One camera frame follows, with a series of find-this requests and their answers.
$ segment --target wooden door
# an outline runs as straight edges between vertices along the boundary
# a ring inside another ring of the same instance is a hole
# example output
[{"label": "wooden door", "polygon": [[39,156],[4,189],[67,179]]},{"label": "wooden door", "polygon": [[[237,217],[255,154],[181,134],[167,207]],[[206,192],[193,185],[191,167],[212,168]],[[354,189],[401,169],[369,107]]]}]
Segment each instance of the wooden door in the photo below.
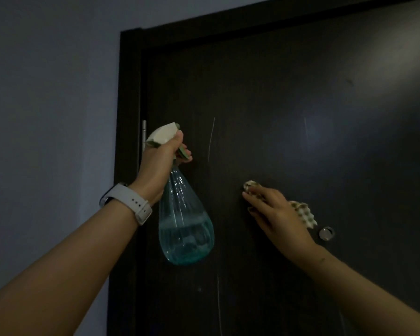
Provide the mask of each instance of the wooden door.
[{"label": "wooden door", "polygon": [[143,62],[148,131],[180,123],[216,242],[174,266],[146,225],[142,335],[358,334],[247,214],[251,179],[308,203],[326,248],[420,311],[420,0]]}]

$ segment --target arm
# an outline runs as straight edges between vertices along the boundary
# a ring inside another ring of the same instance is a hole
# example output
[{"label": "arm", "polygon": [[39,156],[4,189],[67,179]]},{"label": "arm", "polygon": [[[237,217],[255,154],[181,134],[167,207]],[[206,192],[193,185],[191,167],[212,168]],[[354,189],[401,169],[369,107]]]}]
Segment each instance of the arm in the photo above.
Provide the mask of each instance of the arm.
[{"label": "arm", "polygon": [[379,336],[420,336],[420,313],[317,245],[279,191],[262,186],[250,187],[249,190],[262,194],[268,201],[268,204],[263,203],[243,193],[243,197],[256,208],[249,210],[250,214],[272,243],[325,288],[364,331]]},{"label": "arm", "polygon": [[[179,131],[143,154],[130,187],[151,205],[182,139]],[[72,335],[137,227],[134,213],[117,200],[98,211],[0,290],[0,335]]]}]

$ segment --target door frame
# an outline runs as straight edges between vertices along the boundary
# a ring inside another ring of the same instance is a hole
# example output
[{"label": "door frame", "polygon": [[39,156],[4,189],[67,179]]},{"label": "door frame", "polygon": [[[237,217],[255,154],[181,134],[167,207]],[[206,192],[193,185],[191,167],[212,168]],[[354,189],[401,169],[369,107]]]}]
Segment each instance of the door frame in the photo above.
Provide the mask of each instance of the door frame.
[{"label": "door frame", "polygon": [[[267,32],[412,0],[269,0],[189,20],[120,34],[114,183],[134,181],[146,118],[144,61],[156,52]],[[107,334],[134,335],[143,308],[146,230],[140,227],[109,280]]]}]

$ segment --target door surface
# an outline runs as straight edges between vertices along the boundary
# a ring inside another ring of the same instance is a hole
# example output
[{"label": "door surface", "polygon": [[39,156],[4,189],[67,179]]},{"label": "door surface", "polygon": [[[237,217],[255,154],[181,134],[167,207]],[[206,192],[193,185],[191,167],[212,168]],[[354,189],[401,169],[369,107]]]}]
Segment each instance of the door surface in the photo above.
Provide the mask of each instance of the door surface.
[{"label": "door surface", "polygon": [[[174,266],[146,224],[142,335],[360,334],[247,213],[256,180],[308,203],[338,258],[420,311],[420,0],[144,57],[149,133],[177,122],[213,222]],[[318,229],[311,231],[318,243]]]}]

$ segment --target checkered cloth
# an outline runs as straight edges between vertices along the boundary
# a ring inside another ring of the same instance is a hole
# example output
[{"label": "checkered cloth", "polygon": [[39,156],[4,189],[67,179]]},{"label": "checkered cloth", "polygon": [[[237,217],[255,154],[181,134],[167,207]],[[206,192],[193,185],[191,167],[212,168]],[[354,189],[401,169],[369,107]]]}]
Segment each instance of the checkered cloth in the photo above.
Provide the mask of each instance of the checkered cloth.
[{"label": "checkered cloth", "polygon": [[[243,188],[244,188],[244,191],[246,191],[248,194],[260,199],[261,201],[263,201],[265,203],[267,203],[267,200],[263,197],[263,195],[251,193],[249,191],[249,187],[259,186],[259,185],[260,184],[257,183],[256,181],[249,180],[249,181],[246,181],[244,183]],[[297,214],[302,219],[303,223],[305,224],[305,226],[307,228],[314,228],[317,225],[317,222],[314,220],[314,215],[311,213],[311,211],[308,207],[308,204],[299,203],[299,202],[295,202],[295,201],[292,201],[292,200],[289,201],[289,203],[294,208],[294,210],[296,210]]]}]

